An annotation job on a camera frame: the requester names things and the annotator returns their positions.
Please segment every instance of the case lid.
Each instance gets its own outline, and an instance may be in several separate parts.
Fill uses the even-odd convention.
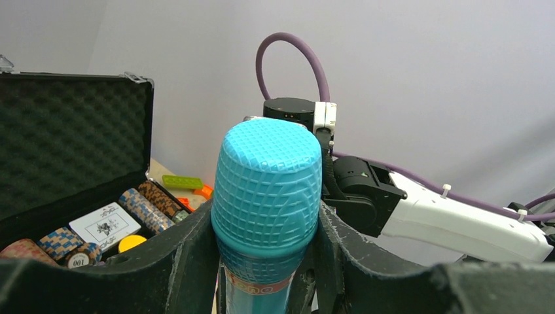
[[[0,226],[76,194],[94,198],[95,188],[129,176],[145,178],[153,96],[153,83],[137,76],[0,72]]]

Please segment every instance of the wooden table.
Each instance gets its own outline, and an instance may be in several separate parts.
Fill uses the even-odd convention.
[[[151,168],[149,172],[149,177],[158,181],[159,183],[162,183],[163,175],[173,175],[173,173],[170,170],[168,170],[166,167],[162,166],[156,160],[151,159]],[[188,198],[189,205],[193,208],[197,208],[202,202],[205,201],[205,199],[202,196],[193,194],[191,190],[168,189],[168,192],[170,192],[176,198]],[[212,314],[217,314],[215,295],[212,303]]]

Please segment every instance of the green object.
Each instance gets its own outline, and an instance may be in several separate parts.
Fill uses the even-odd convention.
[[[196,190],[203,188],[204,183],[200,178],[182,177],[179,175],[163,175],[162,182],[166,188],[188,188]]]

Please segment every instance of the poker chip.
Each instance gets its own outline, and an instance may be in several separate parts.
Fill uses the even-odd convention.
[[[123,253],[130,249],[133,249],[134,247],[141,244],[142,242],[145,242],[146,240],[147,240],[146,237],[143,237],[137,234],[128,235],[124,237],[122,241],[120,241],[118,245],[118,252]]]
[[[87,265],[94,265],[100,262],[102,258],[102,250],[100,245],[87,242],[71,251],[65,257],[65,265],[68,268],[77,268]]]
[[[125,191],[120,196],[118,203],[144,222],[145,226],[155,234],[159,234],[174,225],[163,212],[159,211],[156,206],[134,188]]]
[[[173,221],[174,223],[178,223],[180,221],[182,221],[183,219],[187,218],[187,216],[189,216],[189,213],[186,211],[180,211],[177,214],[175,214],[175,216],[173,216],[173,218],[171,219],[171,221]]]
[[[141,183],[137,188],[139,193],[145,196],[158,210],[173,218],[178,211],[182,210],[179,204],[175,203],[164,191],[151,181]]]
[[[70,229],[62,227],[38,240],[38,246],[53,259],[61,260],[83,241]]]
[[[38,245],[31,239],[21,239],[8,245],[0,251],[0,258],[32,258],[45,264],[58,266]]]

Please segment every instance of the white wall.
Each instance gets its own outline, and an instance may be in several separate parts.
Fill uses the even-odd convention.
[[[340,106],[337,150],[498,205],[555,187],[551,0],[56,1],[0,5],[0,51],[20,69],[81,71],[88,60],[89,73],[152,77],[152,154],[178,174],[213,182],[226,130],[261,113],[257,47],[288,31],[326,70]],[[273,96],[317,97],[310,66],[288,44],[269,48],[264,72]],[[422,264],[451,259],[393,242],[384,246]]]

